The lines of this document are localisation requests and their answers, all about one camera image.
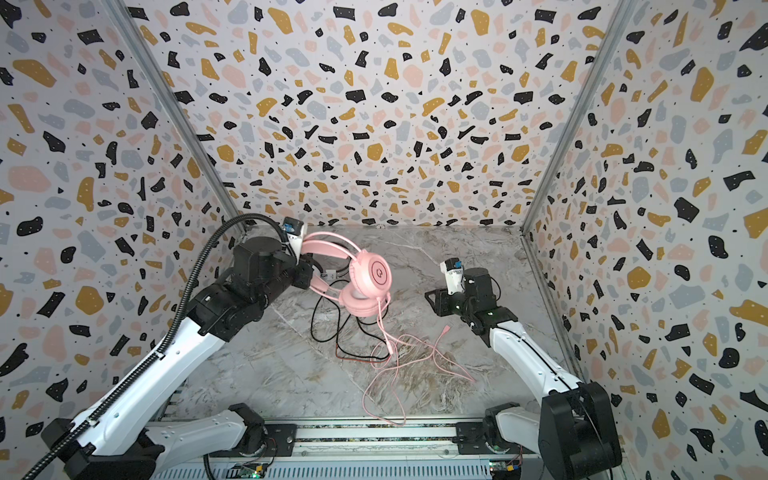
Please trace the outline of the pink headphones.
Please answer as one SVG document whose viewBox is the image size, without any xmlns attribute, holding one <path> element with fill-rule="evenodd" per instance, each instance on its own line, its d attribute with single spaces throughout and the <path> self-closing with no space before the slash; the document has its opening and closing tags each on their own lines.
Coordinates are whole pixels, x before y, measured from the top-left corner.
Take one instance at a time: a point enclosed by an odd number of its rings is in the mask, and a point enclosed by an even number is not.
<svg viewBox="0 0 768 480">
<path fill-rule="evenodd" d="M 381 255 L 360 248 L 347 237 L 333 232 L 307 235 L 302 242 L 301 253 L 349 261 L 349 281 L 343 288 L 332 287 L 323 278 L 314 275 L 310 281 L 313 292 L 335 301 L 355 317 L 383 315 L 391 301 L 393 275 Z"/>
</svg>

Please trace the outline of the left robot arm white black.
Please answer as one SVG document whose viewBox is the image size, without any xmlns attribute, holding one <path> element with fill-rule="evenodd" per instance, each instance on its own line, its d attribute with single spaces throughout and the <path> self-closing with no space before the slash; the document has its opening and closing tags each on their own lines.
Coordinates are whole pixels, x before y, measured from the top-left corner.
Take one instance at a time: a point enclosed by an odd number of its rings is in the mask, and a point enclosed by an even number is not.
<svg viewBox="0 0 768 480">
<path fill-rule="evenodd" d="M 291 287 L 307 289 L 312 272 L 300 256 L 304 236 L 254 237 L 235 249 L 234 266 L 195 297 L 184 295 L 160 344 L 94 405 L 44 428 L 48 453 L 70 479 L 150 479 L 215 452 L 259 456 L 274 449 L 263 418 L 243 403 L 167 427 L 149 422 L 187 377 Z"/>
</svg>

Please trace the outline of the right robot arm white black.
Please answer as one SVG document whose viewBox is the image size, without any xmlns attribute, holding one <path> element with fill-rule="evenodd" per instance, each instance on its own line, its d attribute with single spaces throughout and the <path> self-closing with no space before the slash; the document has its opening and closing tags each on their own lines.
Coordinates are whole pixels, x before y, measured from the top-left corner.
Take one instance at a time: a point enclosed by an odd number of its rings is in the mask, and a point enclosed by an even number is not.
<svg viewBox="0 0 768 480">
<path fill-rule="evenodd" d="M 440 268 L 445 287 L 424 295 L 434 313 L 458 316 L 517 372 L 540 407 L 533 414 L 511 402 L 487 409 L 479 422 L 458 424 L 460 454 L 514 455 L 512 461 L 493 462 L 492 476 L 498 479 L 519 477 L 527 453 L 538 455 L 554 479 L 612 473 L 622 463 L 622 451 L 604 387 L 568 372 L 530 337 L 514 313 L 499 305 L 487 269 L 466 269 L 457 258 Z"/>
</svg>

